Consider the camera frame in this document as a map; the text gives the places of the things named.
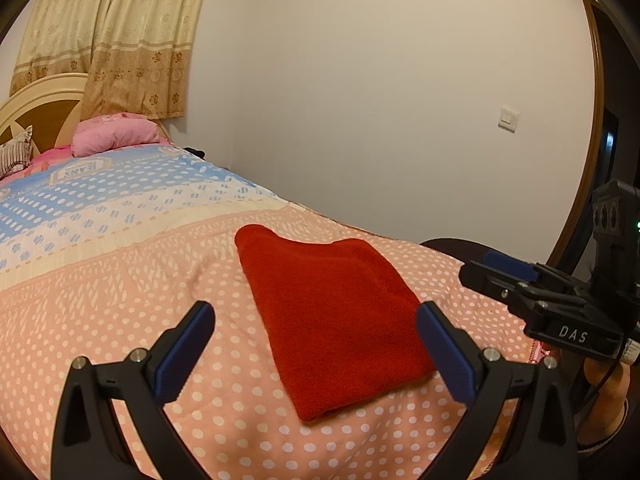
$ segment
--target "wooden headboard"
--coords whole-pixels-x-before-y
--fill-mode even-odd
[[[58,74],[38,79],[0,107],[0,144],[33,126],[33,154],[71,144],[80,121],[87,74]],[[158,123],[160,133],[169,133]]]

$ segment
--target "doorway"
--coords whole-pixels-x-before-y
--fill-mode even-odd
[[[594,51],[593,127],[582,179],[548,263],[588,281],[595,261],[591,193],[617,178],[640,186],[640,69],[596,0],[583,0]]]

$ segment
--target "blue rubber pad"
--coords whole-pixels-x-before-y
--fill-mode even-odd
[[[538,279],[538,273],[532,266],[503,253],[489,251],[484,255],[482,263],[487,267],[514,276],[523,282],[535,282]]]
[[[418,335],[442,375],[451,396],[457,402],[471,406],[476,400],[476,371],[455,339],[452,330],[456,329],[450,325],[444,314],[439,310],[436,311],[437,308],[435,304],[430,307],[426,303],[418,307],[416,313]],[[469,342],[475,346],[466,333],[463,336],[466,336]]]
[[[156,368],[154,397],[161,404],[174,402],[215,329],[216,315],[204,304]]]

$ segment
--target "wooden door frame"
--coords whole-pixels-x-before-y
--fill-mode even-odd
[[[596,0],[582,0],[584,10],[587,13],[587,21],[589,23],[589,31],[591,33],[591,46],[593,48],[593,67],[594,67],[594,96],[593,96],[593,123],[591,125],[591,137],[589,147],[587,149],[587,158],[584,161],[584,169],[582,177],[578,185],[578,191],[575,194],[574,203],[569,211],[569,216],[564,223],[562,232],[558,237],[556,246],[551,251],[551,255],[546,261],[547,265],[555,267],[559,262],[562,254],[569,244],[582,210],[589,201],[589,193],[593,175],[596,170],[596,162],[598,160],[598,152],[602,141],[602,118],[604,115],[604,65],[602,62],[602,49],[600,46],[600,35],[598,33],[598,25],[593,8],[596,7],[603,12],[604,8]]]

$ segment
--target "red cloth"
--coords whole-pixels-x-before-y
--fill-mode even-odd
[[[247,225],[236,246],[301,420],[434,371],[415,329],[419,300],[364,240],[305,244]]]

